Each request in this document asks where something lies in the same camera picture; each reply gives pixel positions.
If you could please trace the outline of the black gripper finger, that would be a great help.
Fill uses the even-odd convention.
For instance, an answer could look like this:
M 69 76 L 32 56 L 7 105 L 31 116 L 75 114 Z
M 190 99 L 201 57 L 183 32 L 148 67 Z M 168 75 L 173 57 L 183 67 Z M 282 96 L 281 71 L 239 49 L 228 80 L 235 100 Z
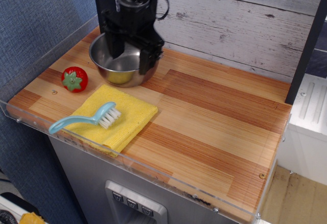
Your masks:
M 155 72 L 160 59 L 160 51 L 142 49 L 139 59 L 139 73 L 141 75 Z
M 125 33 L 123 31 L 105 31 L 105 38 L 113 59 L 121 56 L 125 50 Z

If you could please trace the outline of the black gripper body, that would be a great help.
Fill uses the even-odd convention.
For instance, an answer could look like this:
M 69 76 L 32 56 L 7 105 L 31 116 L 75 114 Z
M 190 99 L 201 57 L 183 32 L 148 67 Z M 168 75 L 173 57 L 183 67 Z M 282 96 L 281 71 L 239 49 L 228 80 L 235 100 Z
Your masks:
M 154 29 L 157 0 L 149 0 L 145 4 L 137 4 L 122 0 L 117 20 L 106 16 L 105 31 L 123 31 L 125 43 L 128 42 L 138 49 L 162 52 L 164 40 Z

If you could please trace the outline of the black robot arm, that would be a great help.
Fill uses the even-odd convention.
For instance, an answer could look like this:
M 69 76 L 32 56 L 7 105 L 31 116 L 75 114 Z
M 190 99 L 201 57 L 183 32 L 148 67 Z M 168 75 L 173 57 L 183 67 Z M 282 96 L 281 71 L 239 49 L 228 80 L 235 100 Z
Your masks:
M 104 10 L 105 36 L 113 58 L 125 52 L 129 43 L 140 50 L 139 73 L 145 75 L 162 54 L 164 40 L 154 29 L 157 0 L 118 0 L 119 11 Z

